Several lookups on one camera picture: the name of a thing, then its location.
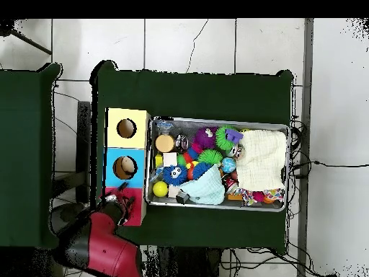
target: green table surface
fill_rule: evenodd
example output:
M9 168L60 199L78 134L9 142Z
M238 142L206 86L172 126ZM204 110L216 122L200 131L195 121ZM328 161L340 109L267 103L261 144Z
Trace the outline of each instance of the green table surface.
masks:
M147 110L151 115L289 125L293 75L170 74L118 71L101 62L92 74L97 103L97 194L101 194L105 108ZM285 252L286 211L232 211L150 206L140 227L118 234L140 245L272 247Z
M61 66L0 70L0 245L58 245L49 230L52 91Z

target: purple toy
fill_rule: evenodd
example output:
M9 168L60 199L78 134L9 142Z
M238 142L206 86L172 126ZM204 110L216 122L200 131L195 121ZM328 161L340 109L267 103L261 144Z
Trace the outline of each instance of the purple toy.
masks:
M200 128L195 136L197 142L202 149L215 148L215 132L218 128Z
M226 129L226 139L232 141L234 144L239 143L241 139L243 139L244 135L239 133L238 131Z

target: towel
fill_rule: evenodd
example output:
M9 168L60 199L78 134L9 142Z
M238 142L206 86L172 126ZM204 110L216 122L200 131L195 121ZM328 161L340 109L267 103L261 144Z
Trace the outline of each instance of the towel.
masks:
M280 173L285 165L285 134L263 130L242 133L245 157L236 161L239 187L249 191L284 189Z
M218 205L223 202L226 192L216 164L197 180L183 183L179 187L190 196L192 202L199 204Z

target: yellow box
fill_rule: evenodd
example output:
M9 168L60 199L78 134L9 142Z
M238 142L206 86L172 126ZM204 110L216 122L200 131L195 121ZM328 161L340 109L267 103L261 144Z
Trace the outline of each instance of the yellow box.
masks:
M145 110L109 108L107 116L107 146L112 148L145 149L149 118L150 115ZM132 136L128 132L131 128L134 128Z

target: blue plush toy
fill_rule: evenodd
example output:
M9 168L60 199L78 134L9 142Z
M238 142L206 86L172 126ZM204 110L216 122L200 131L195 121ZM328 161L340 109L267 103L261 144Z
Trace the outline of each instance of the blue plush toy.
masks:
M168 185L179 186L187 180L187 168L180 164L177 166L165 167L163 176L164 182Z
M224 173L231 173L236 169L236 162L230 157L223 158L221 169Z

